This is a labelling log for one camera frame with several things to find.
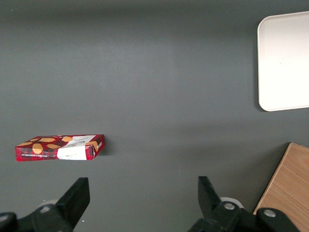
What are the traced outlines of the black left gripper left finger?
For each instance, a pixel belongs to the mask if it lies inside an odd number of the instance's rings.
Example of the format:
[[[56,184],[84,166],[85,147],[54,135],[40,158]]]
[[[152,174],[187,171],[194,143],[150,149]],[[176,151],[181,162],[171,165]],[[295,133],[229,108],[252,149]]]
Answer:
[[[23,218],[13,212],[0,214],[2,232],[72,232],[90,203],[89,181],[78,178],[55,203],[39,206]]]

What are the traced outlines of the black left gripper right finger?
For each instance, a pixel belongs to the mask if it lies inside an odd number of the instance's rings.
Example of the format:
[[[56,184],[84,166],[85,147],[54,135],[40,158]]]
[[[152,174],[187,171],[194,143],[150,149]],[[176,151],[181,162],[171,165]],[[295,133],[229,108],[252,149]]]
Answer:
[[[232,201],[223,201],[206,176],[198,178],[198,203],[203,214],[190,232],[298,232],[286,214],[260,208],[251,214]]]

